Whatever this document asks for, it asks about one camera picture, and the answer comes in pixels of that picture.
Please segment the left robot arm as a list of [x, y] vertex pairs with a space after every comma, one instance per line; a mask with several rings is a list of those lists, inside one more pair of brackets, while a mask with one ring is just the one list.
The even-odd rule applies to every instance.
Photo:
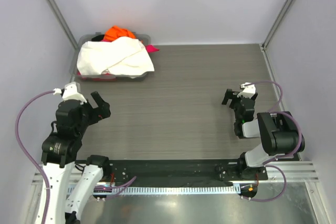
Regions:
[[42, 144], [44, 182], [36, 223], [80, 223], [96, 184], [111, 177], [109, 159], [91, 155], [75, 188], [68, 192], [70, 176], [86, 129], [111, 115], [109, 104], [97, 91], [91, 96], [97, 104], [96, 108], [88, 101], [80, 101], [79, 96], [64, 100], [58, 106], [55, 126]]

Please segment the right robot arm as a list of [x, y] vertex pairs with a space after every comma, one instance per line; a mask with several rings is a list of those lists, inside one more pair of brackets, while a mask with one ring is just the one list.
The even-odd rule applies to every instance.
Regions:
[[243, 152], [235, 165], [218, 165], [221, 180], [252, 180], [265, 173], [264, 165], [277, 158], [293, 157], [305, 148], [304, 137], [293, 121], [290, 112], [255, 113], [258, 93], [249, 88], [241, 92], [227, 89], [222, 101], [234, 111], [234, 133], [238, 138], [260, 138], [261, 143], [250, 151]]

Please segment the white t shirt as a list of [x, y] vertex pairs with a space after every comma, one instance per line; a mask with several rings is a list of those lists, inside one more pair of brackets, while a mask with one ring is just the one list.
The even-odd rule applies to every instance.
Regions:
[[129, 37], [120, 37], [113, 42], [84, 43], [79, 51], [77, 69], [83, 76], [109, 73], [133, 78], [155, 71], [145, 45]]

